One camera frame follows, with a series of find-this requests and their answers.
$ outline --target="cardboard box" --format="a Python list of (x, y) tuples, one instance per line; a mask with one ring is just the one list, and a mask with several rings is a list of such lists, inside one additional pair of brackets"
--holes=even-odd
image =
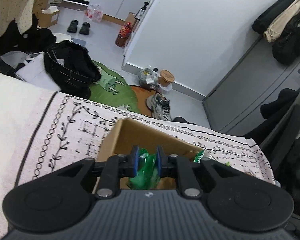
[(45, 10), (47, 8), (48, 2), (49, 0), (34, 0), (32, 12), (37, 16), (41, 10)]
[(41, 28), (48, 28), (52, 25), (55, 25), (58, 22), (59, 13), (60, 11), (49, 13), (49, 14), (38, 12), (37, 13), (37, 18), (39, 21), (38, 26), (40, 26)]
[[(115, 154), (130, 154), (134, 145), (147, 149), (150, 154), (156, 153), (157, 145), (161, 145), (166, 155), (183, 155), (191, 161), (202, 151), (197, 146), (128, 118), (120, 119), (103, 140), (97, 162), (105, 162)], [(128, 178), (122, 178), (120, 188), (128, 188), (127, 181)], [(157, 186), (157, 189), (172, 188), (175, 188), (172, 178), (162, 178)]]

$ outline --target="white blanket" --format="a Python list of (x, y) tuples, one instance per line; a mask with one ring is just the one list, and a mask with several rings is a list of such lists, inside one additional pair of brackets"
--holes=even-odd
[(87, 156), (97, 158), (102, 139), (120, 118), (198, 145), (219, 162), (274, 183), (269, 162), (252, 139), (158, 121), (0, 74), (0, 237), (7, 232), (2, 200), (14, 186)]

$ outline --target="tile floor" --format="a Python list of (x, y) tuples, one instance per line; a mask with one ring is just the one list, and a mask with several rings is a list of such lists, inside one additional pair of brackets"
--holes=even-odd
[[(137, 85), (136, 76), (121, 69), (123, 61), (123, 49), (114, 44), (120, 26), (111, 22), (91, 22), (90, 34), (81, 35), (79, 29), (84, 22), (84, 12), (61, 8), (58, 23), (49, 29), (54, 33), (70, 34), (72, 38), (86, 41), (86, 48), (91, 59), (98, 61), (108, 68), (123, 76), (129, 85)], [(72, 20), (78, 20), (78, 32), (67, 33), (67, 28)], [(210, 128), (201, 101), (172, 90), (167, 95), (170, 99), (171, 117), (181, 116), (188, 122)]]

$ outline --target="pair of slippers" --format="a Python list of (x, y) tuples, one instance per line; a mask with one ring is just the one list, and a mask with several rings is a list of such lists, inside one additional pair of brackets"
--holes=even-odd
[[(78, 28), (78, 24), (79, 22), (77, 20), (73, 20), (70, 22), (70, 25), (67, 29), (67, 32), (69, 33), (76, 33), (77, 32), (77, 28)], [(82, 27), (79, 31), (80, 34), (84, 34), (84, 35), (88, 35), (90, 31), (90, 23), (83, 23)]]

